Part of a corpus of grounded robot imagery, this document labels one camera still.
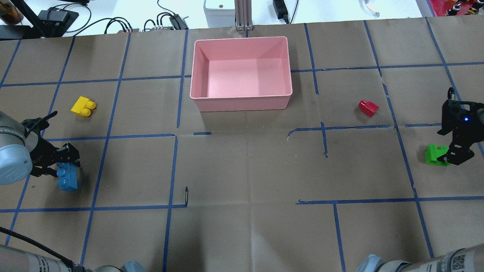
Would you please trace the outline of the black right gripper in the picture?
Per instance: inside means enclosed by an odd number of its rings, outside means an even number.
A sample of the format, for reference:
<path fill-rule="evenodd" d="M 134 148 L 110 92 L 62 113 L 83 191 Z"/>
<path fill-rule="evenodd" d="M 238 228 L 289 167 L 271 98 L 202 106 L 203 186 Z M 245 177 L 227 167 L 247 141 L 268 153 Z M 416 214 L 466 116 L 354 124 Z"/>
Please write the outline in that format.
<path fill-rule="evenodd" d="M 449 147 L 437 146 L 439 164 L 461 165 L 474 157 L 470 147 L 484 139 L 483 110 L 483 103 L 456 100 L 454 88 L 448 89 L 442 105 L 442 127 L 437 134 L 452 133 L 452 141 Z"/>

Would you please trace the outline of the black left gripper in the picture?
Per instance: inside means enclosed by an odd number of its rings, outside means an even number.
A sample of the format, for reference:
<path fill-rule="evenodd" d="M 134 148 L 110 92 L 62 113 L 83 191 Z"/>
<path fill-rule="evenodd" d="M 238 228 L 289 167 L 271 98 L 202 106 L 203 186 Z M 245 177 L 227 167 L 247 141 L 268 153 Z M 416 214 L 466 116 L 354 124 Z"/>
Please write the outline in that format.
<path fill-rule="evenodd" d="M 81 167 L 79 151 L 72 144 L 66 143 L 57 148 L 41 137 L 41 131 L 47 129 L 50 125 L 48 120 L 55 117 L 57 113 L 57 111 L 53 111 L 45 117 L 25 119 L 21 122 L 24 127 L 25 140 L 34 141 L 33 148 L 28 148 L 33 166 L 29 173 L 31 176 L 50 175 L 57 177 L 57 172 L 50 166 L 58 162 L 69 162 L 78 168 Z"/>

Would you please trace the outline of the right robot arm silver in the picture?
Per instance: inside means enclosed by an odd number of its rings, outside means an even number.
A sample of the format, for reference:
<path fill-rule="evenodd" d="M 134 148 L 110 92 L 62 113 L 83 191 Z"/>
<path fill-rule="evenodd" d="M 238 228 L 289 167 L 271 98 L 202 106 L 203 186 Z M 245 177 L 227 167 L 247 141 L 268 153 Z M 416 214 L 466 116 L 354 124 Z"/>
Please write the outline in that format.
<path fill-rule="evenodd" d="M 483 104 L 455 98 L 449 88 L 447 100 L 441 108 L 442 127 L 439 135 L 452 134 L 448 147 L 435 147 L 440 155 L 426 151 L 431 161 L 461 165 L 474 157 L 471 146 L 483 141 Z M 437 258 L 418 263 L 403 260 L 383 261 L 377 255 L 368 255 L 357 268 L 358 272 L 482 272 L 483 244 L 451 251 Z"/>

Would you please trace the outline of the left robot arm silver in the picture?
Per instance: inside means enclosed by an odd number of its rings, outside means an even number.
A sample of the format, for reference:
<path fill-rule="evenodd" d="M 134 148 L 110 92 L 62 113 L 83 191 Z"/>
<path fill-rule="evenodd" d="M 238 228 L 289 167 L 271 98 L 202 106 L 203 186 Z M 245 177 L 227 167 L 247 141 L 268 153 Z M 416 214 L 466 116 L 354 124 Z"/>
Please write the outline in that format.
<path fill-rule="evenodd" d="M 26 177 L 50 175 L 59 178 L 62 189 L 77 188 L 77 168 L 80 167 L 78 150 L 71 144 L 57 148 L 43 139 L 41 131 L 47 129 L 48 120 L 57 115 L 54 111 L 45 117 L 18 122 L 1 113 L 0 173 L 1 184 L 13 184 Z M 7 234 L 50 254 L 50 258 L 31 252 L 1 246 L 2 272 L 89 272 L 85 267 L 41 243 L 7 228 Z"/>

